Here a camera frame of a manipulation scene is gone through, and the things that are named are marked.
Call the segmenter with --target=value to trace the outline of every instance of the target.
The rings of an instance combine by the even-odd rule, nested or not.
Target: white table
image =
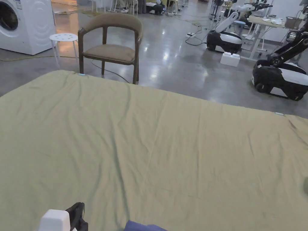
[[[75,46],[75,41],[78,40],[77,35],[71,34],[71,33],[53,34],[49,37],[49,39],[52,44],[52,49],[54,51],[54,55],[55,55],[55,59],[56,59],[56,63],[58,67],[60,67],[60,54],[59,54],[59,48],[58,48],[57,42],[73,42],[76,63],[78,64],[77,51],[76,51],[76,46]]]
[[[272,24],[272,23],[269,23],[269,22],[265,22],[263,21],[263,18],[260,18],[260,17],[255,17],[255,16],[249,16],[248,18],[248,21],[251,22],[251,23],[254,23],[254,24],[257,24],[257,25],[260,25],[258,30],[257,30],[257,33],[256,33],[256,36],[254,38],[254,41],[253,41],[253,45],[251,47],[251,49],[244,49],[243,50],[246,50],[246,51],[250,51],[251,54],[249,56],[249,58],[247,57],[243,57],[241,56],[241,58],[243,59],[248,59],[248,60],[252,60],[252,61],[256,61],[253,57],[258,49],[258,46],[260,44],[260,41],[261,41],[261,38],[266,30],[266,27],[274,27],[274,28],[284,28],[285,25],[277,25],[277,24]]]

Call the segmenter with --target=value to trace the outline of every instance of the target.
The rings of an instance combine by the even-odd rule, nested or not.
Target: electric cable
[[[20,61],[20,60],[25,60],[25,59],[38,59],[38,58],[50,58],[50,57],[53,57],[53,58],[54,58],[54,56],[50,55],[50,56],[39,56],[39,57],[26,57],[26,58],[21,58],[21,59],[12,59],[12,60],[3,60],[3,59],[0,59],[0,61],[3,61],[3,62],[13,62],[13,61]],[[75,59],[75,58],[76,58],[76,57],[71,57],[71,56],[60,56],[60,57],[61,57],[61,58],[72,58],[72,59]],[[96,67],[102,69],[101,67],[99,67],[99,66],[97,66],[96,64],[94,64],[93,61],[94,61],[94,59],[92,59],[91,63],[92,63],[94,66],[96,66]],[[110,73],[113,73],[113,74],[119,76],[120,78],[122,78],[123,80],[125,80],[127,83],[129,83],[125,78],[123,78],[123,77],[120,76],[119,74],[117,74],[117,73],[115,73],[115,72],[113,72],[113,71],[106,70],[106,69],[105,69],[105,71],[110,72]]]
[[[219,24],[219,22],[217,22],[217,23],[215,24],[215,26],[214,26],[212,29],[209,30],[209,32],[211,32],[218,24]],[[201,41],[200,44],[191,44],[191,43],[188,43],[187,41],[190,39],[190,37],[189,37],[188,39],[185,40],[185,43],[187,43],[187,44],[189,44],[189,45],[192,45],[192,46],[200,46],[201,44],[204,44],[203,40],[206,38],[206,36],[208,36],[209,32],[204,36],[203,39],[200,39],[200,38],[195,37],[196,39],[198,39],[198,40]]]

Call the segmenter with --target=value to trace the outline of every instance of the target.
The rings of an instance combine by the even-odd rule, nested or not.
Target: chair
[[[106,44],[108,27],[121,27],[135,32],[135,50],[122,45]],[[83,51],[83,37],[86,33],[97,28],[103,28],[103,44]],[[139,81],[139,47],[143,36],[141,21],[129,14],[106,13],[94,17],[90,23],[78,31],[79,71],[84,74],[83,58],[102,61],[102,75],[105,62],[123,65],[134,65],[133,84]]]

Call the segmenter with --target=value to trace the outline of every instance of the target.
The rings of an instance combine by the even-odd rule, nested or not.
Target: person's legs
[[[142,14],[143,0],[138,0],[138,14]]]
[[[126,9],[126,1],[125,0],[119,0],[119,4],[120,4],[121,13],[127,13],[128,10]]]
[[[142,13],[146,14],[147,12],[147,0],[140,0],[142,2]]]

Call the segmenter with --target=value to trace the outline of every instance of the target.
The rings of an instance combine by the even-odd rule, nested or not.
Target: styrofoam box
[[[231,54],[229,52],[223,53],[221,60],[220,60],[221,64],[225,64],[225,65],[229,65],[233,67],[237,67],[239,62],[240,62],[240,56],[237,54]]]

